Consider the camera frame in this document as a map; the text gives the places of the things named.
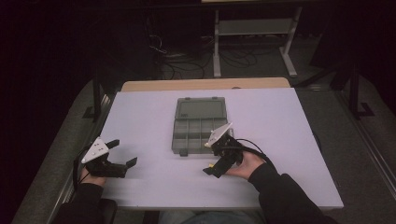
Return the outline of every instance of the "table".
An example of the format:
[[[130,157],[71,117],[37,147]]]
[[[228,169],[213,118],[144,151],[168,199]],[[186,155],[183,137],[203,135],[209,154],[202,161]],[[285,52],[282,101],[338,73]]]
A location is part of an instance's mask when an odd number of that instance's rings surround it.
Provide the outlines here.
[[[283,78],[126,83],[101,135],[106,142],[120,139],[109,161],[137,157],[137,165],[123,179],[108,179],[103,197],[142,210],[259,208],[258,192],[246,180],[217,179],[202,171],[219,158],[180,157],[171,149],[177,98],[212,96],[225,97],[235,137],[261,147],[276,169],[290,174],[321,209],[343,207],[296,92]]]

